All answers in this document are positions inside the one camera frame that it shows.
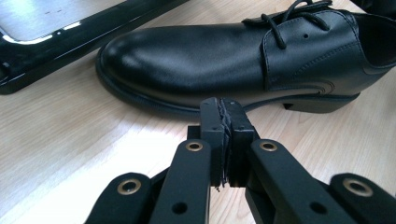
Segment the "black shoelace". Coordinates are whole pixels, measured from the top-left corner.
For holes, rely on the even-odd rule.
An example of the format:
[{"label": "black shoelace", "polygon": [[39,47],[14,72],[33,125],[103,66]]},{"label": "black shoelace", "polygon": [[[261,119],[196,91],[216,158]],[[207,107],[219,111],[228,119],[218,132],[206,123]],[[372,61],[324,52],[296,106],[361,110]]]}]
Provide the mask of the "black shoelace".
[{"label": "black shoelace", "polygon": [[[314,15],[313,13],[309,13],[309,12],[299,12],[299,8],[296,8],[297,5],[299,5],[302,2],[306,2],[308,6],[310,6],[311,8],[314,7],[326,7],[329,6],[332,2],[331,1],[321,1],[321,2],[317,2],[317,3],[313,3],[312,0],[297,0],[296,2],[294,2],[287,11],[285,11],[283,13],[283,18],[281,20],[281,23],[289,20],[289,19],[293,19],[293,18],[297,18],[297,17],[304,17],[309,21],[312,21],[315,25],[317,25],[320,29],[324,30],[324,31],[329,31],[330,30],[330,26],[320,17]],[[279,32],[278,29],[278,24],[275,23],[274,18],[269,17],[266,14],[262,14],[261,19],[259,21],[255,21],[255,20],[244,20],[244,23],[247,24],[256,24],[256,25],[264,25],[264,24],[269,24],[272,28],[272,32],[274,33],[274,37],[276,39],[276,44],[279,46],[280,49],[285,49],[286,48],[286,43],[282,38],[282,35]]]}]

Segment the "light wood surface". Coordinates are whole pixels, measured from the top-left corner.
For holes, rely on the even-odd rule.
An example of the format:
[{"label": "light wood surface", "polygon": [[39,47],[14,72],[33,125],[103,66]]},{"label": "light wood surface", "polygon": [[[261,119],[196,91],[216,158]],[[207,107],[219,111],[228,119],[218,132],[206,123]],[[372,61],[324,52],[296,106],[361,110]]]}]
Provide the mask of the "light wood surface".
[{"label": "light wood surface", "polygon": [[[11,2],[41,9],[25,21],[23,7],[5,7]],[[76,12],[76,17],[55,16],[62,27],[118,2],[56,1],[59,8],[51,1],[6,0],[0,4],[0,25],[29,39],[49,31],[45,23],[53,22],[43,15],[60,9],[64,15]],[[144,27],[239,22],[284,10],[291,2],[190,0]],[[357,10],[347,0],[334,1],[334,7]],[[43,29],[28,35],[18,22]],[[83,223],[113,178],[128,172],[156,175],[169,166],[187,126],[197,124],[113,97],[96,77],[95,54],[0,96],[0,223]],[[331,114],[291,112],[282,105],[247,114],[262,138],[282,143],[313,177],[328,183],[333,175],[350,172],[394,195],[395,83],[393,69],[355,102]],[[254,223],[244,190],[212,189],[210,223]]]}]

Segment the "dress shoe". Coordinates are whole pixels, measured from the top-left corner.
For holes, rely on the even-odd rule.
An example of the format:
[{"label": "dress shoe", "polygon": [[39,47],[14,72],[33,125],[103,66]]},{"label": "dress shoe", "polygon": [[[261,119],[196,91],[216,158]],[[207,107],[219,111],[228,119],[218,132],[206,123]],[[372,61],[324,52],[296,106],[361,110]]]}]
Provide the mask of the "dress shoe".
[{"label": "dress shoe", "polygon": [[332,112],[395,66],[396,21],[330,4],[300,0],[239,23],[132,31],[100,50],[97,73],[123,101],[179,113],[197,113],[210,97]]}]

